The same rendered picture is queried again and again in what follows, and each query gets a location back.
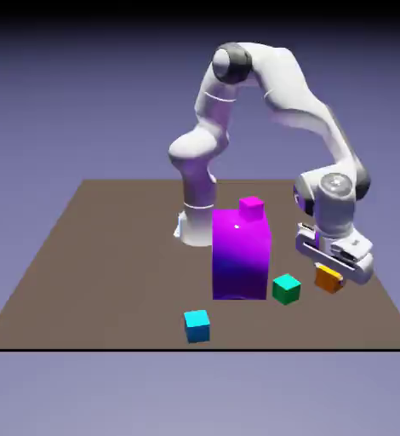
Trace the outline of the small green cube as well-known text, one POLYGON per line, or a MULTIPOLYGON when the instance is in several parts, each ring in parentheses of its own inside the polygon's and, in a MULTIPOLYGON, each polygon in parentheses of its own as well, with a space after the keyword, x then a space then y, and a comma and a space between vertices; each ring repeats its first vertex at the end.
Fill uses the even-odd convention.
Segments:
POLYGON ((299 280, 290 274, 284 274, 273 279, 271 294, 275 300, 288 305, 300 299, 300 288, 299 280))

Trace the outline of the small cyan cube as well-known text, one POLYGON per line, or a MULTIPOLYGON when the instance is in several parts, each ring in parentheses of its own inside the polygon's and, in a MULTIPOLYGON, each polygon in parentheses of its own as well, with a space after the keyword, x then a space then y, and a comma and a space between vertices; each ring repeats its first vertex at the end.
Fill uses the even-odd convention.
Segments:
POLYGON ((189 343, 210 340, 210 320, 206 310, 195 310, 184 313, 186 339, 189 343))

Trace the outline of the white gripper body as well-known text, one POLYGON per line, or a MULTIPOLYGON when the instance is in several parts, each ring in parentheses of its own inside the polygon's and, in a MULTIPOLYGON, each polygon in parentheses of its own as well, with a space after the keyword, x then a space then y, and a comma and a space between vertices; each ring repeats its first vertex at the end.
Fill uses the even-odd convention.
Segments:
POLYGON ((295 248, 316 266, 337 272, 344 280, 366 284, 374 272, 372 243, 357 230, 346 238, 325 238, 316 230, 299 230, 295 248))

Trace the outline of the small magenta cube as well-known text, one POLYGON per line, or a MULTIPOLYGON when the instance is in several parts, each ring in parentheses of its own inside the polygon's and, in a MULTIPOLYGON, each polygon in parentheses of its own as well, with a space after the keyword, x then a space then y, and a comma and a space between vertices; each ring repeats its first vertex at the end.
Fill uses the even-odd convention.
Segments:
POLYGON ((238 212, 246 221, 262 220, 265 214, 264 201, 256 196, 240 198, 238 212))

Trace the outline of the small orange cube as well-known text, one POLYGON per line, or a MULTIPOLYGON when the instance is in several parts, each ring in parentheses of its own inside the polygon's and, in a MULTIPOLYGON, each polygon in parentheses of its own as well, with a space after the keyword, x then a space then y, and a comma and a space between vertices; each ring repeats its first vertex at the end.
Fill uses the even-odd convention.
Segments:
POLYGON ((318 288, 334 294, 343 287, 343 284, 344 278, 341 274, 322 264, 316 264, 315 285, 318 288))

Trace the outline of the large purple box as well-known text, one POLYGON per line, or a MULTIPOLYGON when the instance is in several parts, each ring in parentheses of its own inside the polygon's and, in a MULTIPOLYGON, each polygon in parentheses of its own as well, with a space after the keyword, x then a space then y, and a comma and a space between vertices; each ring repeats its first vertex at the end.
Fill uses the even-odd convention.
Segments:
POLYGON ((212 288, 215 300, 265 300, 271 231, 262 220, 246 221, 238 209, 216 209, 212 223, 212 288))

